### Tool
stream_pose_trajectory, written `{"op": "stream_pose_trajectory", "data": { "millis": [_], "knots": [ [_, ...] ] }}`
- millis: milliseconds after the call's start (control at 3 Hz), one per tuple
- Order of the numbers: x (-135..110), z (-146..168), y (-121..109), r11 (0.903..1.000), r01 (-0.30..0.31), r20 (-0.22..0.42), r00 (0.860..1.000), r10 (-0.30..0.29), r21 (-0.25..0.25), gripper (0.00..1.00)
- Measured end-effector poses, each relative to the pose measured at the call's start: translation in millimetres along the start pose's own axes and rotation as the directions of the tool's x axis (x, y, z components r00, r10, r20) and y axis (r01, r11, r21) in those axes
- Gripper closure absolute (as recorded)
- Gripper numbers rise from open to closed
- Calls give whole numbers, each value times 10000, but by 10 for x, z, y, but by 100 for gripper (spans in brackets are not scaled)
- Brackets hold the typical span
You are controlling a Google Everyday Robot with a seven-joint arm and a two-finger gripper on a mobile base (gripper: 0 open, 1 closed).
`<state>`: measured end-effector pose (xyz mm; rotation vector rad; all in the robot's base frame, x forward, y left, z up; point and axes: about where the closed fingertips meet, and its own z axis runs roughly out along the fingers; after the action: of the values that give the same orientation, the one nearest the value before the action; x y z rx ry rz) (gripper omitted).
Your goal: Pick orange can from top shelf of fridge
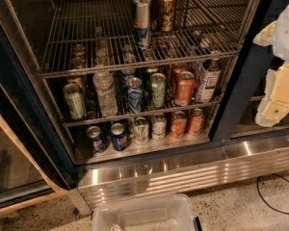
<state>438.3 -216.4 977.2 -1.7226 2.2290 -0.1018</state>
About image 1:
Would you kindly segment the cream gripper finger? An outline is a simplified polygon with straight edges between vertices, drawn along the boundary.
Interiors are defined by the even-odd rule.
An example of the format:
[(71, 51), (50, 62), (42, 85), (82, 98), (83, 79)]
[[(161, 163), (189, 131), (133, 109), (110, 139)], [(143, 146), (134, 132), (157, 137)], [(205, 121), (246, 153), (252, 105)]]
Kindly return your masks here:
[(266, 75), (265, 97), (261, 100), (255, 123), (272, 127), (289, 114), (289, 62), (278, 70), (269, 69)]
[(273, 44), (273, 34), (275, 31), (276, 22), (273, 21), (262, 29), (253, 39), (253, 43), (259, 46), (269, 46)]

